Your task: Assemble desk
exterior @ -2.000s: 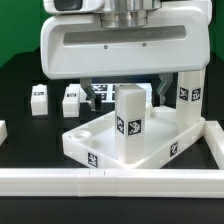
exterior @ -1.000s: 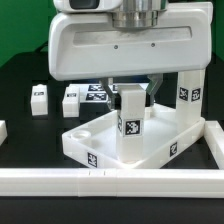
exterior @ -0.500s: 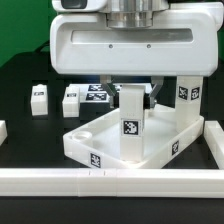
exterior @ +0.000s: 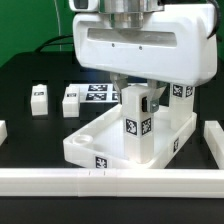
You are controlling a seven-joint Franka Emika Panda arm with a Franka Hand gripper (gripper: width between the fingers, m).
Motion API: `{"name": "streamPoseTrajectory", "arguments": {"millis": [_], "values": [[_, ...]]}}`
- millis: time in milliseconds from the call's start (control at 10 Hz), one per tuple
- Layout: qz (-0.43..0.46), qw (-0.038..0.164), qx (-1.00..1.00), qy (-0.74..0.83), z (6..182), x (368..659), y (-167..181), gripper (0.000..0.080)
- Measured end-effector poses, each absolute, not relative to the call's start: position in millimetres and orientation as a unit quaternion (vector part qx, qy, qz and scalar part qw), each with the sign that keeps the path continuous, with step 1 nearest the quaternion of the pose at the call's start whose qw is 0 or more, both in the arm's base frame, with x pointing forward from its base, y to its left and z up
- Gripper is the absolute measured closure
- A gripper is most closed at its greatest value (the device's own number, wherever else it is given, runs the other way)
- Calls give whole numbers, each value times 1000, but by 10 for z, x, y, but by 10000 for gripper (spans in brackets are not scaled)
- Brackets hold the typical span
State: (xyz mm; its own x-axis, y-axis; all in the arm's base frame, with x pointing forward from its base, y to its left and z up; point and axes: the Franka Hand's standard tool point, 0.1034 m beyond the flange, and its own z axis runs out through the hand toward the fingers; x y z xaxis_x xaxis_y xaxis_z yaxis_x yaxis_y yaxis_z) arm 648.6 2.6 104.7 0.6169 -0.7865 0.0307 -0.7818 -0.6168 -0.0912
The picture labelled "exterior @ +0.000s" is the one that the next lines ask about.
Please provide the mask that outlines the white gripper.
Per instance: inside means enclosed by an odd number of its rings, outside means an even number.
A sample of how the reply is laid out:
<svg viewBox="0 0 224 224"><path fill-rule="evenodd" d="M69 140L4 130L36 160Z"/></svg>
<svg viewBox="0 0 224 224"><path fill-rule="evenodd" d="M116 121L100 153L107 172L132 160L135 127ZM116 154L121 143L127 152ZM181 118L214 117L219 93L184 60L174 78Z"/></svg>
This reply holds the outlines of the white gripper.
<svg viewBox="0 0 224 224"><path fill-rule="evenodd" d="M92 2L74 10L79 63L114 72L110 80L119 100L127 75L148 79L143 112L159 110L166 82L199 86L217 72L218 7L213 3Z"/></svg>

